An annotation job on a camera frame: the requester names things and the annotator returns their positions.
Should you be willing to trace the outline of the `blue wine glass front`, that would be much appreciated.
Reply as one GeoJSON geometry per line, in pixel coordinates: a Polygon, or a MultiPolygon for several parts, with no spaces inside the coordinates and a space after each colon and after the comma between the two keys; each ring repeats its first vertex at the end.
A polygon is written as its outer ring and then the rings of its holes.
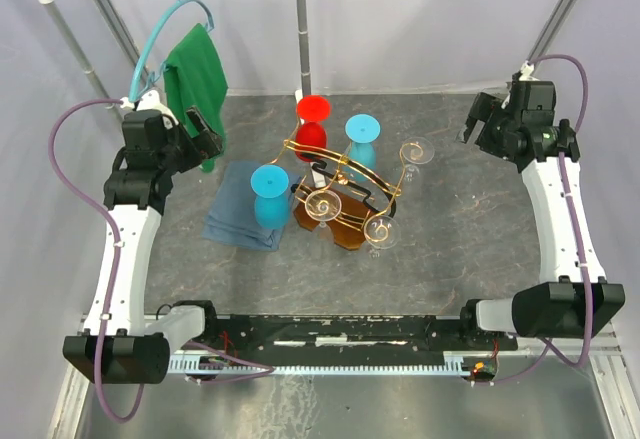
{"type": "Polygon", "coordinates": [[[256,194],[254,214],[257,223],[265,229],[281,229],[289,218],[289,176],[277,165],[258,167],[252,174],[250,185],[256,194]]]}

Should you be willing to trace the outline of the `blue wine glass back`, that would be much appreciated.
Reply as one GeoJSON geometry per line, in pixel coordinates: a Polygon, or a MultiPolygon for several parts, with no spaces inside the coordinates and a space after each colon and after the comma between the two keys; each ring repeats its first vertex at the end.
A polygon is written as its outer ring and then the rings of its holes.
{"type": "Polygon", "coordinates": [[[345,125],[345,133],[351,141],[349,158],[374,171],[377,157],[373,143],[380,132],[378,120],[369,114],[356,114],[349,118],[345,125]]]}

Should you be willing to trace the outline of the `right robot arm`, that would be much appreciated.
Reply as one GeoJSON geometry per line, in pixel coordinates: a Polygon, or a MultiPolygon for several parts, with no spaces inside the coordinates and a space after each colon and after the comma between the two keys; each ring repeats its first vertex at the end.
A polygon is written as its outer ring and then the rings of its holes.
{"type": "Polygon", "coordinates": [[[521,85],[513,105],[476,95],[463,142],[476,125],[481,151],[515,164],[534,211],[540,248],[537,285],[508,299],[470,300],[459,341],[478,350],[494,332],[533,338],[597,335],[625,303],[624,288],[606,277],[590,239],[580,191],[580,150],[567,119],[555,118],[552,83],[521,85]]]}

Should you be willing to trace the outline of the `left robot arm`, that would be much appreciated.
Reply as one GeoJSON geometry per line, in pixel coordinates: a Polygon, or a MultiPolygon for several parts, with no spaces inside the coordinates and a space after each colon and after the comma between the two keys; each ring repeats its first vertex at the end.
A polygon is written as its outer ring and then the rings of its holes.
{"type": "Polygon", "coordinates": [[[182,300],[148,324],[144,291],[152,245],[177,173],[220,155],[223,139],[191,106],[196,134],[159,107],[126,114],[124,145],[104,185],[107,232],[94,296],[83,329],[65,338],[63,357],[94,384],[159,384],[172,353],[187,342],[215,346],[221,327],[209,300],[182,300]]]}

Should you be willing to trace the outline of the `blue wine glass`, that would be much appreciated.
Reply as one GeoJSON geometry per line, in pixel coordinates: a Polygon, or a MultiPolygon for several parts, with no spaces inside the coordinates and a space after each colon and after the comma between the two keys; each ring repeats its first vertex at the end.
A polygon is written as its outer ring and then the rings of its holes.
{"type": "Polygon", "coordinates": [[[369,114],[356,114],[349,118],[345,125],[345,133],[351,141],[349,158],[374,171],[377,157],[373,143],[380,132],[378,120],[369,114]]]}
{"type": "Polygon", "coordinates": [[[252,174],[250,185],[256,194],[254,214],[257,223],[265,229],[281,229],[289,218],[289,176],[277,165],[258,167],[252,174]]]}

